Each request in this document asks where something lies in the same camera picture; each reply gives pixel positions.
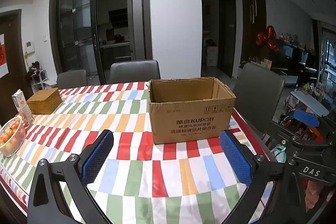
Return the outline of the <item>right hand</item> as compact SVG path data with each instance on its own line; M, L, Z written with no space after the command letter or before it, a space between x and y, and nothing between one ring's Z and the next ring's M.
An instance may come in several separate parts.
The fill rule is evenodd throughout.
M325 189L326 186L314 182L308 181L306 192L305 192L305 206L307 210L313 209L315 204L319 201L319 195L322 193L322 190Z

